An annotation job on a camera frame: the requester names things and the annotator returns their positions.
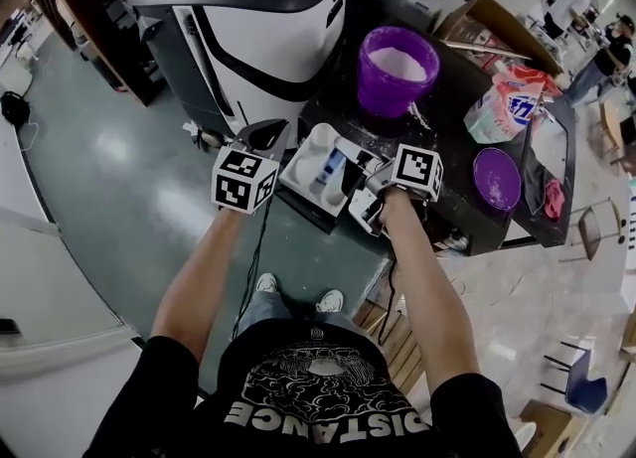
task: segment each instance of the white sneaker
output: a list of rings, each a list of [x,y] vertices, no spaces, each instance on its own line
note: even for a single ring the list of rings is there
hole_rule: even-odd
[[[345,296],[342,295],[340,290],[330,290],[316,304],[316,311],[318,313],[336,313],[342,310],[344,302]]]
[[[261,274],[256,282],[256,290],[258,292],[270,292],[275,294],[278,292],[278,282],[276,281],[276,277],[269,272]]]

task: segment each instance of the hand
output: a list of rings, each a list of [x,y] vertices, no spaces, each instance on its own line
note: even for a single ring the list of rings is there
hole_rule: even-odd
[[[380,223],[387,224],[395,216],[402,215],[404,210],[414,211],[408,193],[400,188],[389,188],[384,194],[385,206],[380,214]]]

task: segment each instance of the purple bowl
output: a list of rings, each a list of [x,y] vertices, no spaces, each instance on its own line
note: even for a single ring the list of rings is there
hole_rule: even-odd
[[[418,61],[426,71],[426,80],[412,81],[381,70],[370,55],[393,47]],[[411,103],[433,88],[439,75],[439,55],[422,36],[402,27],[380,27],[371,31],[360,48],[358,59],[358,100],[371,114],[396,118]]]
[[[481,151],[473,163],[475,186],[482,198],[500,211],[509,211],[521,198],[521,176],[508,154],[495,147]]]

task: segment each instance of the machine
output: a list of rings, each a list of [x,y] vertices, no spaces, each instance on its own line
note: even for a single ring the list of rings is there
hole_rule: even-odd
[[[234,137],[298,115],[333,68],[346,0],[126,0],[170,87],[200,126]]]

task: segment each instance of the plastic bag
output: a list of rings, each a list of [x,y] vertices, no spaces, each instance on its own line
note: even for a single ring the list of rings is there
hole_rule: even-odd
[[[480,144],[512,140],[532,120],[542,94],[560,95],[549,75],[526,67],[512,66],[492,80],[493,86],[464,118],[468,131]]]

